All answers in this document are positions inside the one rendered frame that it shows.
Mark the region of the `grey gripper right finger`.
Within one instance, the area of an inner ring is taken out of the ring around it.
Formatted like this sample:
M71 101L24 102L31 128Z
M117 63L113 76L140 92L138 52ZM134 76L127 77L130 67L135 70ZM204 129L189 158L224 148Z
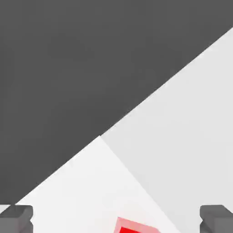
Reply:
M200 217L200 233L233 233L233 213L223 205L202 205Z

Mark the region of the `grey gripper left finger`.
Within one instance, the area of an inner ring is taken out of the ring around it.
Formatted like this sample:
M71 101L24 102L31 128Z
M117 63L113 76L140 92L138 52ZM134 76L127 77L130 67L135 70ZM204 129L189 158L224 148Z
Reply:
M33 233L33 207L10 205L0 213L0 233Z

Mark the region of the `small red cube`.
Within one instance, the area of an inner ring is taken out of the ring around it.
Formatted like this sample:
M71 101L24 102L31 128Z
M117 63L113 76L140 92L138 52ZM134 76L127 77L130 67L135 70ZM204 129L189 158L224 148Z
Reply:
M113 233L160 233L160 231L155 227L118 217Z

